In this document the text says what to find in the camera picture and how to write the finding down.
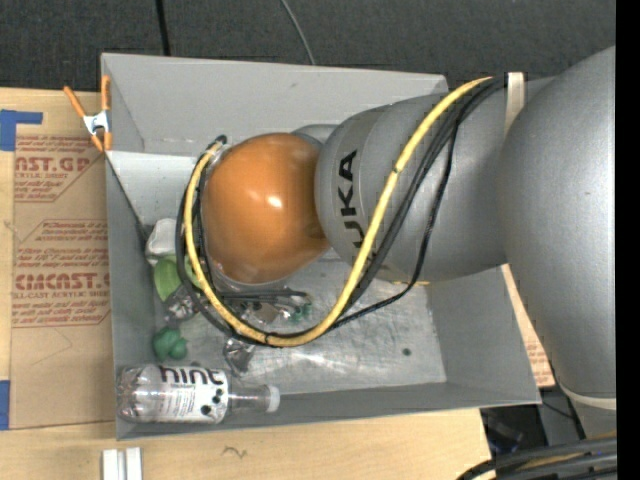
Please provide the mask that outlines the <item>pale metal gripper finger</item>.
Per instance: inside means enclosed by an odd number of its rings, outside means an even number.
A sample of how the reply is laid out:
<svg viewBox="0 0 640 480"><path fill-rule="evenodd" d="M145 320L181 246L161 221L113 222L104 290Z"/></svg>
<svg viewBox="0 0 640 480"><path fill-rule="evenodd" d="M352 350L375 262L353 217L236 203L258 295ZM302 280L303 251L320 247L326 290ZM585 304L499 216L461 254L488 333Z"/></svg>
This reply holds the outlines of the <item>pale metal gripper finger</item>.
<svg viewBox="0 0 640 480"><path fill-rule="evenodd" d="M256 346L230 337L223 346L223 357L234 374L247 374Z"/></svg>
<svg viewBox="0 0 640 480"><path fill-rule="evenodd" d="M194 300L184 287L179 287L164 301L164 312L168 326L179 326L195 316Z"/></svg>

